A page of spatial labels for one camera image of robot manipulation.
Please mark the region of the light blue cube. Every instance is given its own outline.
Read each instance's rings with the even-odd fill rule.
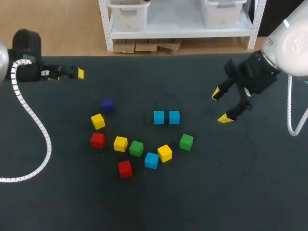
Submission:
[[[154,153],[148,153],[144,160],[144,166],[151,169],[156,169],[157,165],[158,165],[158,155]]]
[[[169,124],[180,124],[180,111],[169,111]]]
[[[154,111],[154,124],[164,124],[165,123],[165,116],[164,111]]]

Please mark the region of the white cable wrap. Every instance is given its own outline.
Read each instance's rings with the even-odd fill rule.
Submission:
[[[287,120],[288,120],[288,130],[292,136],[297,136],[301,131],[307,117],[308,117],[308,108],[300,119],[295,131],[292,129],[292,121],[291,121],[291,104],[292,104],[292,76],[288,77],[288,105],[287,105]]]
[[[39,129],[43,133],[43,136],[45,137],[45,141],[46,141],[46,145],[47,145],[46,156],[45,156],[43,163],[35,171],[29,173],[28,175],[25,175],[23,177],[17,177],[17,178],[4,178],[4,177],[2,177],[2,178],[0,178],[0,182],[5,182],[5,183],[20,182],[20,181],[28,180],[28,179],[34,177],[40,171],[43,170],[43,168],[47,165],[47,163],[50,159],[50,156],[51,156],[51,140],[50,140],[50,137],[48,135],[48,132],[45,129],[42,122],[40,121],[40,119],[37,117],[37,115],[32,111],[32,109],[29,107],[29,105],[25,102],[23,96],[21,95],[21,93],[19,91],[17,80],[16,80],[17,68],[21,65],[30,65],[30,64],[32,64],[31,61],[27,60],[27,59],[20,59],[20,60],[17,60],[16,62],[13,63],[13,66],[11,68],[12,86],[13,86],[14,92],[15,92],[19,102],[25,108],[25,110],[29,113],[29,115],[33,118],[33,120],[36,122]]]

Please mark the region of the red cube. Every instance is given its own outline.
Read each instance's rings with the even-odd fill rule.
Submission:
[[[93,133],[91,138],[91,145],[93,148],[103,149],[106,140],[105,135],[101,133]]]
[[[133,175],[129,160],[120,162],[117,165],[119,167],[121,178],[127,178]]]

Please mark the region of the shelf leg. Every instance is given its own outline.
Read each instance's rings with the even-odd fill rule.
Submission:
[[[266,0],[256,0],[255,1],[255,17],[252,24],[251,35],[248,43],[248,50],[253,50],[255,48],[258,32],[260,29],[261,20],[263,17],[263,12],[265,8]]]
[[[110,35],[112,21],[111,20],[110,20],[111,22],[109,21],[107,2],[106,0],[99,0],[98,3],[100,6],[100,11],[101,11],[101,17],[102,17],[102,23],[103,23],[104,33],[105,33],[107,49],[108,51],[113,52],[114,51],[113,42],[112,42],[112,38]]]

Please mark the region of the green cube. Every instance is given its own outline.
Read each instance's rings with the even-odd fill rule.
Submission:
[[[129,147],[129,153],[131,155],[135,155],[138,157],[142,155],[143,150],[144,150],[143,143],[138,141],[133,141]]]
[[[183,134],[182,139],[180,140],[180,148],[189,151],[192,147],[193,137]]]

